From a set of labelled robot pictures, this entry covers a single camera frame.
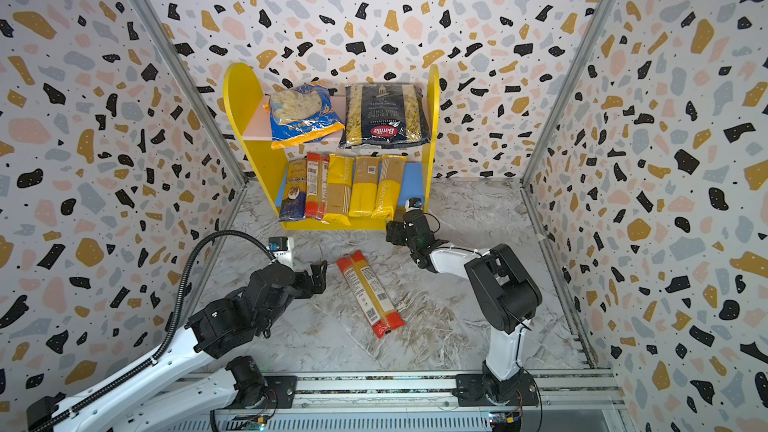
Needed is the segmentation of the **red spaghetti pack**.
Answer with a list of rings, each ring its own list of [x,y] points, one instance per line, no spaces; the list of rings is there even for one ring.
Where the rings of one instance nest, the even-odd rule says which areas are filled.
[[[343,278],[377,338],[405,326],[397,308],[361,251],[336,261]]]
[[[327,205],[329,157],[319,153],[308,153],[306,160],[305,217],[323,222]]]

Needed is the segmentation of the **yellow spaghetti pack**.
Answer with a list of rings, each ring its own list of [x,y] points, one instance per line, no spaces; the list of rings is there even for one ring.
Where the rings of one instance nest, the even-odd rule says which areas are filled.
[[[373,213],[379,180],[379,157],[357,157],[351,191],[349,216],[370,217]]]
[[[400,197],[407,159],[403,156],[386,155],[381,158],[372,218],[391,221]]]
[[[354,175],[352,157],[331,154],[329,156],[326,189],[327,201],[324,220],[350,226],[349,208]]]

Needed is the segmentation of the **yellow spaghetti pack bottom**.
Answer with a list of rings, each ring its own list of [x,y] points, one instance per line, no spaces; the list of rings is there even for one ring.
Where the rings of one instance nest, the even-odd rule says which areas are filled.
[[[381,158],[372,218],[391,221],[400,197],[407,159],[403,156],[386,155]]]

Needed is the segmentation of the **blue yellow pasta bag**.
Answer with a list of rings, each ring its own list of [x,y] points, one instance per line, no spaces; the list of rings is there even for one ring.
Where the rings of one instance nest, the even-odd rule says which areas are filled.
[[[296,159],[288,163],[280,205],[279,221],[295,222],[305,217],[307,196],[307,163]]]

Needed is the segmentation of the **dark penne pasta bag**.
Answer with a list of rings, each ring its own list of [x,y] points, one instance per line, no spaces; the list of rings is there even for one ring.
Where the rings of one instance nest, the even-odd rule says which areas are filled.
[[[345,88],[345,129],[339,147],[405,149],[430,141],[423,93],[414,84],[358,83]]]

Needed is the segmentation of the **blue orange orecchiette bag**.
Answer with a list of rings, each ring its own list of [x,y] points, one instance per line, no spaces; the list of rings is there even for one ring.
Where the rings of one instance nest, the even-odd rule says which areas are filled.
[[[272,94],[267,109],[272,150],[318,141],[344,129],[328,89],[321,85],[305,84]]]

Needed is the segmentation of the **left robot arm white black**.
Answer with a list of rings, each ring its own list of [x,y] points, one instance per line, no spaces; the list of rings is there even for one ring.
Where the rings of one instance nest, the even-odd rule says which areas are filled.
[[[165,387],[256,337],[269,338],[294,300],[326,289],[327,263],[296,272],[274,261],[247,286],[209,303],[154,351],[96,386],[66,397],[45,396],[27,410],[31,431],[159,431],[230,405],[279,407],[280,396],[250,356],[238,356],[191,385]]]

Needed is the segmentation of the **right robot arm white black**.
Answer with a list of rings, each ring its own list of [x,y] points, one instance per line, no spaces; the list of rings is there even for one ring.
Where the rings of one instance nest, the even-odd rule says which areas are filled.
[[[512,248],[499,244],[474,249],[439,239],[429,226],[427,213],[418,207],[407,209],[401,221],[386,225],[386,240],[407,247],[421,269],[466,279],[490,324],[480,391],[460,388],[459,396],[484,398],[498,405],[521,399],[524,373],[520,356],[542,294]]]

